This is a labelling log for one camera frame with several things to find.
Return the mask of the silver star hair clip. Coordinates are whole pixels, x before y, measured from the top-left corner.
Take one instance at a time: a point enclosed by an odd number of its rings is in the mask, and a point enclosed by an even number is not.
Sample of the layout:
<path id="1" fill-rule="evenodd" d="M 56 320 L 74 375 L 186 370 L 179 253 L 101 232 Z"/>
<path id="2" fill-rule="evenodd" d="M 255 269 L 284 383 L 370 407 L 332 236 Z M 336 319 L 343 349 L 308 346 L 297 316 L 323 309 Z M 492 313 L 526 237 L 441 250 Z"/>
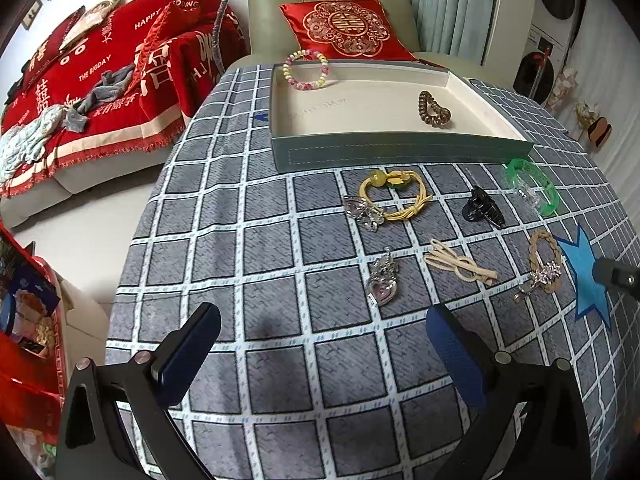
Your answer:
<path id="1" fill-rule="evenodd" d="M 513 299 L 516 302 L 523 301 L 536 288 L 543 289 L 547 294 L 551 294 L 558 288 L 562 275 L 562 266 L 551 261 L 544 264 L 538 270 L 532 272 L 530 278 L 518 286 L 518 292 Z"/>

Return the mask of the green plastic bangle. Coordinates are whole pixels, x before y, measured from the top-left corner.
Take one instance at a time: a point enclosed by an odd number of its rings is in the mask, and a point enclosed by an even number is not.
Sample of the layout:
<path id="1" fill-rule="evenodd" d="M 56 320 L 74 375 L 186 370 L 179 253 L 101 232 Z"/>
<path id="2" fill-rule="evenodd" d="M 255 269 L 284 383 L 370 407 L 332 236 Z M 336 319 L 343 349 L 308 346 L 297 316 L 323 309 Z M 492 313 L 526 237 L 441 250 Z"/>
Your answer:
<path id="1" fill-rule="evenodd" d="M 551 179 L 533 162 L 514 158 L 506 166 L 506 183 L 541 218 L 551 217 L 560 204 L 560 196 Z"/>

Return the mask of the black hair claw clip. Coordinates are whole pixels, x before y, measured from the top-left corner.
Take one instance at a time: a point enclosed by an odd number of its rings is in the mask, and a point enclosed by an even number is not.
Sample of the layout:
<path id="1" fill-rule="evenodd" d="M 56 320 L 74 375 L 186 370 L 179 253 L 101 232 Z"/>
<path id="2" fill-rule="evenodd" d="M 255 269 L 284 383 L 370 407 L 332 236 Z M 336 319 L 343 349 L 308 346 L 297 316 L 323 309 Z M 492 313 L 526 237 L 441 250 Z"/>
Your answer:
<path id="1" fill-rule="evenodd" d="M 506 219 L 496 202 L 477 185 L 473 186 L 471 196 L 462 208 L 462 216 L 469 222 L 487 221 L 498 229 L 506 226 Z"/>

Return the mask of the silver heart key pendant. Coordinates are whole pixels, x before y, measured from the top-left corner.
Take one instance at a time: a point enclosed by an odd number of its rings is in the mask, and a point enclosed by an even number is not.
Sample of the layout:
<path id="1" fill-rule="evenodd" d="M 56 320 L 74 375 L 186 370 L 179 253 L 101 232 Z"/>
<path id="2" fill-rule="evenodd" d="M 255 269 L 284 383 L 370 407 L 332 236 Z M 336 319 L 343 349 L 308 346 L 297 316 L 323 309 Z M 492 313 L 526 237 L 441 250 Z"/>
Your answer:
<path id="1" fill-rule="evenodd" d="M 399 263 L 392 255 L 392 248 L 385 246 L 384 255 L 373 263 L 366 284 L 367 296 L 377 307 L 383 307 L 395 298 L 398 272 Z"/>

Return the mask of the grey jewelry tray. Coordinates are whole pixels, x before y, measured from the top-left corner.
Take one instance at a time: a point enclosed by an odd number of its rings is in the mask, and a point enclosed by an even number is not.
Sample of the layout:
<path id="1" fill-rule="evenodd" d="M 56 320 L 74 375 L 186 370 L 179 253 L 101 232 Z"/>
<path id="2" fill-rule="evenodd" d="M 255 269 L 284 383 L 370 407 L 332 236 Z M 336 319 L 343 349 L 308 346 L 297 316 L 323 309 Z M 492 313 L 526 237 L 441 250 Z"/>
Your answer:
<path id="1" fill-rule="evenodd" d="M 410 62 L 333 61 L 317 90 L 271 70 L 269 132 L 279 172 L 424 162 L 510 162 L 532 140 L 476 79 Z"/>

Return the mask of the blue star sticker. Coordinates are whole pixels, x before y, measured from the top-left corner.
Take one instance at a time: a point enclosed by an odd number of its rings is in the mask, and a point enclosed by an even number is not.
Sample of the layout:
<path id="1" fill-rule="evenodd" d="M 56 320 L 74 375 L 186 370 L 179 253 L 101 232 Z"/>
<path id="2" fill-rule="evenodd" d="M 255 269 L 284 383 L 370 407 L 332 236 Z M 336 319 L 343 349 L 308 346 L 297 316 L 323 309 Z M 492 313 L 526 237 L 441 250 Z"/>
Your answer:
<path id="1" fill-rule="evenodd" d="M 568 267 L 574 276 L 576 289 L 575 320 L 584 318 L 590 312 L 596 312 L 604 327 L 612 330 L 611 312 L 606 300 L 605 286 L 593 277 L 593 267 L 597 262 L 589 238 L 580 223 L 576 226 L 574 240 L 564 240 L 555 236 L 556 244 L 561 248 Z"/>

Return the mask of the white sheer curtain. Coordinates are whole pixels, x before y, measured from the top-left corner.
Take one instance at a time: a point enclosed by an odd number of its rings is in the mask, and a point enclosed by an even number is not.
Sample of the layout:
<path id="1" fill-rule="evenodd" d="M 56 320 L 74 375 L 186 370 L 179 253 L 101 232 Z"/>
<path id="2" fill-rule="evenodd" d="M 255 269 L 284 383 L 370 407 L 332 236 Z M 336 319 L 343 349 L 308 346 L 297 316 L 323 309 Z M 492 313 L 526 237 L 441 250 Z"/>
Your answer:
<path id="1" fill-rule="evenodd" d="M 613 0 L 586 0 L 567 65 L 577 70 L 572 97 L 613 127 L 592 158 L 632 208 L 639 201 L 639 40 Z"/>

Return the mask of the grey checked tablecloth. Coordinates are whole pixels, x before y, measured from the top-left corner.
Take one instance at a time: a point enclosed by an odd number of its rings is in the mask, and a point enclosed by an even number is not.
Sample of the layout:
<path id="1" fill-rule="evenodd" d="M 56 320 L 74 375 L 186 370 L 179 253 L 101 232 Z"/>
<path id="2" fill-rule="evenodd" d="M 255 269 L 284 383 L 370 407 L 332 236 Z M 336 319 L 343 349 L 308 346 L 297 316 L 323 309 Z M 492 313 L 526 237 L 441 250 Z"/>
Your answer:
<path id="1" fill-rule="evenodd" d="M 551 294 L 513 299 L 529 257 L 551 257 L 539 231 L 569 240 L 580 223 L 597 255 L 638 261 L 638 234 L 600 169 L 539 106 L 483 84 L 533 138 L 558 211 L 539 217 L 503 166 L 421 164 L 433 201 L 370 233 L 342 205 L 367 168 L 274 168 L 269 83 L 266 66 L 230 70 L 177 141 L 129 247 L 107 362 L 154 349 L 211 302 L 220 335 L 172 414 L 214 476 L 429 479 L 473 419 L 426 334 L 427 308 L 442 303 L 520 362 L 570 361 L 604 478 L 638 434 L 638 304 L 608 296 L 612 330 L 597 313 L 576 321 L 570 272 Z M 504 228 L 463 218 L 474 185 Z M 379 308 L 366 284 L 385 246 L 398 289 Z"/>

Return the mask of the silver crystal flower clip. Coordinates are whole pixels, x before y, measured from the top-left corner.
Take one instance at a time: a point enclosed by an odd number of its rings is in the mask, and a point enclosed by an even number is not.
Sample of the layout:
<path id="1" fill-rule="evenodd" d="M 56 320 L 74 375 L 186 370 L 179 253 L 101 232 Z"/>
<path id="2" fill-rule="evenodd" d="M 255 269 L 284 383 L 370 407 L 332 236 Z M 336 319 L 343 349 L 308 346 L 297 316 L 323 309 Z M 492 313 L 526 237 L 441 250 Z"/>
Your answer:
<path id="1" fill-rule="evenodd" d="M 360 196 L 344 196 L 345 214 L 368 232 L 375 233 L 385 222 L 384 211 Z"/>

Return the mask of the sofa with red blanket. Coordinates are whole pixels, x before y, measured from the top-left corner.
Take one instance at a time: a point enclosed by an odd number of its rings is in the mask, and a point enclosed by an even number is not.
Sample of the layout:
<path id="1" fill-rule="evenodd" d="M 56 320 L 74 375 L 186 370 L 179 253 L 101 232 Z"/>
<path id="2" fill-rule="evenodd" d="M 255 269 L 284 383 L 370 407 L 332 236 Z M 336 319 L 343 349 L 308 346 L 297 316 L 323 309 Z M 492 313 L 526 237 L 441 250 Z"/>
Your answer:
<path id="1" fill-rule="evenodd" d="M 2 110 L 4 226 L 164 162 L 220 78 L 214 56 L 246 55 L 221 1 L 106 0 L 58 25 Z"/>

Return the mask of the grey cloth on sofa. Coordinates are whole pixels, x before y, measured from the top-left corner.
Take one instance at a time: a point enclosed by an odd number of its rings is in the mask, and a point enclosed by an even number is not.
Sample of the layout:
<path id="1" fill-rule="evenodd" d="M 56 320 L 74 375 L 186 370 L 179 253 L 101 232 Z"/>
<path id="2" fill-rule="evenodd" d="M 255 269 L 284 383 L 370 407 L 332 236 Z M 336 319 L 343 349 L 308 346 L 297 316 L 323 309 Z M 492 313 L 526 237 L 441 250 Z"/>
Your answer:
<path id="1" fill-rule="evenodd" d="M 62 121 L 64 129 L 82 133 L 88 122 L 88 114 L 99 106 L 119 99 L 127 90 L 134 76 L 134 64 L 112 72 L 107 70 L 100 80 L 78 102 L 71 105 Z"/>

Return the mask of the teal curtain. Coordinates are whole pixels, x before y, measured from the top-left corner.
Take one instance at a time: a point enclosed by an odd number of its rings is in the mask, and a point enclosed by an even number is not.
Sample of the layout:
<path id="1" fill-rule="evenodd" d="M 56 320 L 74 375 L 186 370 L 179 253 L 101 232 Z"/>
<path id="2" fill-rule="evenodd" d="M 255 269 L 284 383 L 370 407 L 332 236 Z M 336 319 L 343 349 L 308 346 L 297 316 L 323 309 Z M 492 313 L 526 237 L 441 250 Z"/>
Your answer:
<path id="1" fill-rule="evenodd" d="M 496 0 L 410 0 L 421 47 L 480 63 Z"/>

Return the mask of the red embroidered cushion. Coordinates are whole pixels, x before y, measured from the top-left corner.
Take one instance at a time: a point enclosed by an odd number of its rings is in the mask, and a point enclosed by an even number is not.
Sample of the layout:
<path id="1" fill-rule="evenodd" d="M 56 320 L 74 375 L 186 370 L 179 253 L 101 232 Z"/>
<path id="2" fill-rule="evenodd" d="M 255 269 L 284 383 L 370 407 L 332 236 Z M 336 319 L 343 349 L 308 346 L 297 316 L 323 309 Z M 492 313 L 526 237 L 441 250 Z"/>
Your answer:
<path id="1" fill-rule="evenodd" d="M 416 60 L 396 36 L 378 0 L 290 2 L 279 8 L 299 47 L 330 60 Z"/>

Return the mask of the sofa throw pillows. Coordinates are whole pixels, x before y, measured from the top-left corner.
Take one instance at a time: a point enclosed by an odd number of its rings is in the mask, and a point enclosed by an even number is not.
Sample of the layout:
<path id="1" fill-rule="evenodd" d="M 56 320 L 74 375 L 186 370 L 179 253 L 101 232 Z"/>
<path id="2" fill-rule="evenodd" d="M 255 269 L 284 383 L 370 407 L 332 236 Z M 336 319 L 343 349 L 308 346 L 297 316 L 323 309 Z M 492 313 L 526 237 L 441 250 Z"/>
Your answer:
<path id="1" fill-rule="evenodd" d="M 62 52 L 77 44 L 89 30 L 101 26 L 121 2 L 101 0 L 89 10 L 81 6 L 58 24 L 24 66 L 21 89 L 30 88 Z"/>

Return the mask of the small picture frame left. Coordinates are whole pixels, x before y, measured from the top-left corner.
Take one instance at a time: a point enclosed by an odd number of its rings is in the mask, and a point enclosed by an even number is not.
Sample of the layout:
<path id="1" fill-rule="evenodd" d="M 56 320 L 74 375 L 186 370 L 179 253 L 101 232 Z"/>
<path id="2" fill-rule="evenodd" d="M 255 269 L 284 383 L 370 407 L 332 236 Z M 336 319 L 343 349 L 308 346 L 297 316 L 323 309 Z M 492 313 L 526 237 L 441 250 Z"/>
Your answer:
<path id="1" fill-rule="evenodd" d="M 22 19 L 22 26 L 25 30 L 29 30 L 32 27 L 32 23 L 35 21 L 36 16 L 42 8 L 42 1 L 36 0 L 32 6 L 28 9 L 24 18 Z"/>

